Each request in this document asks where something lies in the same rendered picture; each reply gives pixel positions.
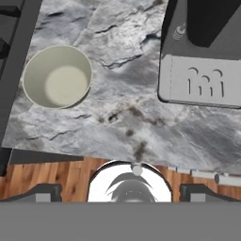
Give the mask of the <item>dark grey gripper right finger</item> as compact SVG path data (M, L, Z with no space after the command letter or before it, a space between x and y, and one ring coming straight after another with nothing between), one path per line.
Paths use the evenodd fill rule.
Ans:
M219 202L239 200L217 194L204 184L181 184L180 201L186 202Z

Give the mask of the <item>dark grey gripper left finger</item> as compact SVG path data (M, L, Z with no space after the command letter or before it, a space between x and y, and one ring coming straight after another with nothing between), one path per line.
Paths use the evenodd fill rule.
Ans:
M37 184L23 194L1 200L18 202L61 202L62 187L60 184Z

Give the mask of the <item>cream white bowl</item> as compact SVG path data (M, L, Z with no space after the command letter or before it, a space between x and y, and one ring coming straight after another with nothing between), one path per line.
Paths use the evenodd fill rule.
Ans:
M93 70L89 58L67 45L37 52L23 72L23 89L34 104L65 109L81 102L90 89Z

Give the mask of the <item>round white and black object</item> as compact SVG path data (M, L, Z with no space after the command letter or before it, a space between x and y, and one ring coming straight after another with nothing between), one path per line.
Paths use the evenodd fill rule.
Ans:
M112 160L100 166L88 182L87 202L172 202L164 175L147 163Z

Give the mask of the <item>grey coffee machine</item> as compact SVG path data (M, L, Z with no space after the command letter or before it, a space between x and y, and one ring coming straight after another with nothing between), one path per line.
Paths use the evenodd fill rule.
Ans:
M158 99L241 108L241 0L169 0Z

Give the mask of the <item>black hob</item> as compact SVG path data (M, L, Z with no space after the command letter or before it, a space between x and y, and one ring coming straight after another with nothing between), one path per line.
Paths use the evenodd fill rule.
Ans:
M2 148L8 118L22 75L42 0L0 0L0 176L11 148Z

